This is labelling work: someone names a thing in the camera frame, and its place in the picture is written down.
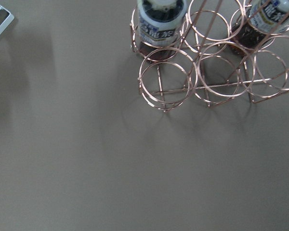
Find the rose gold metal rack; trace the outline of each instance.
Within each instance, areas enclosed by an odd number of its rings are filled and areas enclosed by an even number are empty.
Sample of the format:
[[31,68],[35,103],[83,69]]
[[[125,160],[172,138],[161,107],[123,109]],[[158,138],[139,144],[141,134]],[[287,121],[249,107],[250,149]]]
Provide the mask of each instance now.
[[[177,41],[168,47],[155,47],[156,50],[147,56],[139,49],[137,9],[133,10],[131,47],[144,58],[138,76],[139,91],[150,106],[168,112],[196,96],[212,107],[245,93],[251,103],[259,103],[289,92],[289,64],[274,50],[276,44],[286,44],[289,48],[289,36],[273,33],[287,19],[289,12],[254,49],[249,49],[239,44],[235,37],[271,0],[250,17],[246,15],[251,0],[232,1],[235,8],[231,10],[223,9],[223,0],[192,0]],[[231,50],[241,55],[234,55]],[[164,60],[154,60],[154,54],[161,51],[172,55]],[[270,72],[270,65],[280,66],[281,71]],[[181,83],[180,87],[165,86],[164,81],[169,80],[169,75],[162,74],[162,71],[167,69],[171,69],[170,73],[176,69],[183,74],[183,77],[175,76]],[[155,83],[157,90],[147,87]]]

